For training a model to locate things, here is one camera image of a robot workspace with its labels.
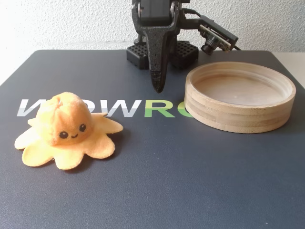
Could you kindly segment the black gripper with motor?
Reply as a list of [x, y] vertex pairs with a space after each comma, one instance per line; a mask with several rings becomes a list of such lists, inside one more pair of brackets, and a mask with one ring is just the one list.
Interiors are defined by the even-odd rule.
[[157, 93], [164, 89], [167, 66], [175, 44], [177, 26], [171, 26], [179, 16], [182, 3], [190, 0], [133, 0], [132, 21], [137, 32], [146, 38], [150, 77]]

